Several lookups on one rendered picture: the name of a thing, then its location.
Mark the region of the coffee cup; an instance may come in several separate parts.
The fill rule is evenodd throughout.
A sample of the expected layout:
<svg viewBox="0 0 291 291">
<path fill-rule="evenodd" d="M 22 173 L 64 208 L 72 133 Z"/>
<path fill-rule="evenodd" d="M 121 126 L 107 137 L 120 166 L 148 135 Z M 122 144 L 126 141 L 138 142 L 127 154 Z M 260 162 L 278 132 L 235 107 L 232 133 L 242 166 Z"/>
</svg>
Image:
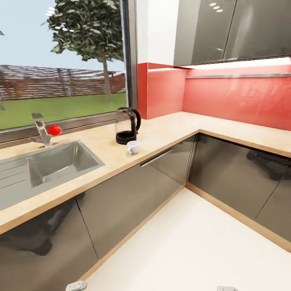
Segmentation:
<svg viewBox="0 0 291 291">
<path fill-rule="evenodd" d="M 127 143 L 128 153 L 137 153 L 139 151 L 140 143 L 138 141 L 129 141 Z"/>
</svg>

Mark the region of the electric kettle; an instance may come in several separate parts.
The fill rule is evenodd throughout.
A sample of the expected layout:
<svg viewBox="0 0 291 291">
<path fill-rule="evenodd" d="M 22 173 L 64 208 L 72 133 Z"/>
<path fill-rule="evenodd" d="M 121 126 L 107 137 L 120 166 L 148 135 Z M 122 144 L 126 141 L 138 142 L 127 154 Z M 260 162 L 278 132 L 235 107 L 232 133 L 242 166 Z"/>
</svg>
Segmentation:
<svg viewBox="0 0 291 291">
<path fill-rule="evenodd" d="M 135 114 L 135 115 L 134 115 Z M 141 116 L 133 108 L 121 107 L 116 112 L 115 135 L 119 144 L 136 141 L 136 135 L 141 125 Z"/>
</svg>

